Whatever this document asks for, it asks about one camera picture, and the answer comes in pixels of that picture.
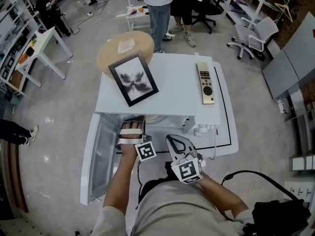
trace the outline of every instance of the black picture frame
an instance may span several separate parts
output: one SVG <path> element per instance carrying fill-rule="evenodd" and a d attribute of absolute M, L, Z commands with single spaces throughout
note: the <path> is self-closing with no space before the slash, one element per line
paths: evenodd
<path fill-rule="evenodd" d="M 119 75 L 118 75 L 118 73 L 117 73 L 117 71 L 116 71 L 116 68 L 118 66 L 126 63 L 127 61 L 134 59 L 134 58 L 139 58 L 140 59 L 140 62 L 141 62 L 142 67 L 143 67 L 143 70 L 146 73 L 146 75 L 147 75 L 147 77 L 149 79 L 149 82 L 150 82 L 150 84 L 152 86 L 152 90 L 150 92 L 148 92 L 148 93 L 146 93 L 146 94 L 144 94 L 144 95 L 134 99 L 134 100 L 131 100 L 129 95 L 128 95 L 128 93 L 127 93 L 127 91 L 126 91 L 126 89 L 125 89 L 125 87 L 124 87 L 124 85 L 123 85 L 123 83 L 122 83 L 122 81 L 121 81 L 121 79 L 120 79 L 120 77 L 119 77 Z M 152 77 L 152 74 L 151 74 L 151 72 L 149 70 L 148 64 L 147 64 L 147 62 L 146 62 L 146 60 L 145 60 L 145 58 L 144 58 L 144 56 L 143 56 L 141 51 L 138 51 L 136 53 L 130 54 L 129 56 L 127 56 L 127 57 L 125 57 L 125 58 L 123 58 L 123 59 L 121 59 L 121 60 L 119 60 L 117 62 L 114 62 L 114 63 L 110 64 L 108 67 L 109 67 L 109 70 L 112 73 L 112 75 L 113 75 L 113 77 L 114 77 L 114 79 L 115 79 L 115 81 L 116 81 L 120 91 L 122 92 L 122 94 L 123 94 L 123 96 L 124 96 L 124 98 L 125 98 L 125 100 L 126 100 L 126 102 L 127 102 L 129 107 L 139 103 L 140 101 L 143 101 L 144 99 L 146 99 L 146 98 L 148 98 L 148 97 L 150 97 L 153 94 L 156 94 L 158 92 L 158 87 L 157 87 L 157 85 L 156 85 L 156 83 L 155 83 L 155 81 L 154 81 L 154 79 Z"/>

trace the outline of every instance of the office chair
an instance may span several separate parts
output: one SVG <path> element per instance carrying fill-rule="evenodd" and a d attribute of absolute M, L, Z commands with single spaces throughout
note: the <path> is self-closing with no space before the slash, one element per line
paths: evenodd
<path fill-rule="evenodd" d="M 212 22 L 213 25 L 217 25 L 215 20 L 209 19 L 206 16 L 207 15 L 220 15 L 222 14 L 223 10 L 219 6 L 220 0 L 216 0 L 216 4 L 212 4 L 210 0 L 202 0 L 194 1 L 192 4 L 192 9 L 198 13 L 198 16 L 192 15 L 192 18 L 195 18 L 196 20 L 192 23 L 192 26 L 195 25 L 198 22 L 202 22 L 208 29 L 209 34 L 212 33 L 212 28 L 208 24 L 208 22 Z"/>
<path fill-rule="evenodd" d="M 254 25 L 254 29 L 252 30 L 244 26 L 244 22 L 249 23 L 250 26 Z M 253 48 L 259 52 L 263 52 L 266 40 L 271 35 L 279 31 L 277 25 L 270 17 L 264 18 L 258 24 L 255 24 L 250 20 L 242 17 L 241 24 L 242 25 L 234 25 L 237 34 L 237 42 L 234 42 L 235 37 L 233 37 L 233 42 L 229 42 L 226 44 L 228 47 L 231 45 L 241 47 L 241 51 L 239 56 L 237 56 L 237 59 L 242 58 L 244 50 L 249 53 L 250 59 L 253 59 L 254 55 L 252 54 L 250 48 Z"/>

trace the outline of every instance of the remote button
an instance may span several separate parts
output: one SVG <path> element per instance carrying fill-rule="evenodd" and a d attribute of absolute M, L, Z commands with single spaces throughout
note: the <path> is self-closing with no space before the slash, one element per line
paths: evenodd
<path fill-rule="evenodd" d="M 204 87 L 203 92 L 205 93 L 205 95 L 211 95 L 212 89 L 211 89 L 211 87 Z"/>

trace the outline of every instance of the white cable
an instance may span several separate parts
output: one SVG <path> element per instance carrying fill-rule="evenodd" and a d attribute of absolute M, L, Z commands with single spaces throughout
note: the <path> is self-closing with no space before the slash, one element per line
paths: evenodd
<path fill-rule="evenodd" d="M 210 158 L 210 160 L 214 160 L 215 159 L 215 157 L 216 157 L 216 150 L 217 150 L 217 145 L 216 145 L 216 132 L 217 132 L 217 127 L 215 127 L 215 132 L 214 132 L 214 140 L 215 140 L 215 151 L 213 152 L 213 157 L 211 158 L 211 157 L 209 157 Z"/>

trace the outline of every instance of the hand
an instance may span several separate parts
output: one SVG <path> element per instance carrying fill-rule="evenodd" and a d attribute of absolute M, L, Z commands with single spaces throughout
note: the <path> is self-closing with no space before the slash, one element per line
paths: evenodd
<path fill-rule="evenodd" d="M 129 129 L 129 128 L 141 128 L 140 122 L 133 122 L 129 121 L 123 124 L 122 129 Z M 137 139 L 140 135 L 122 135 L 122 138 L 126 139 Z M 136 160 L 137 158 L 137 151 L 133 144 L 120 144 L 120 148 L 122 149 L 122 153 L 124 157 L 128 157 L 132 160 Z"/>

